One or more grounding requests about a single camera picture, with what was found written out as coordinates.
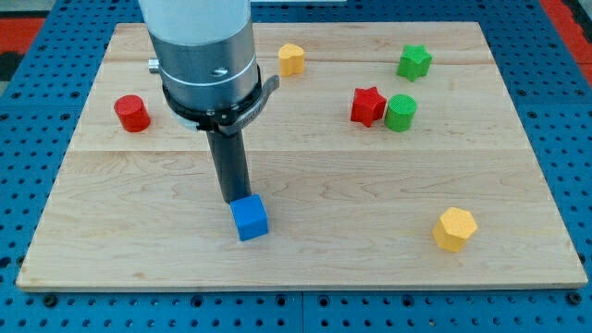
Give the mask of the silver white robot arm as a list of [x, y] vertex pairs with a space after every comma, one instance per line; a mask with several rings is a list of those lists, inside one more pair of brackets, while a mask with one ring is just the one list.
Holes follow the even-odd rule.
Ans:
[[166, 100], [188, 128], [232, 136], [279, 87], [263, 81], [249, 0], [140, 0]]

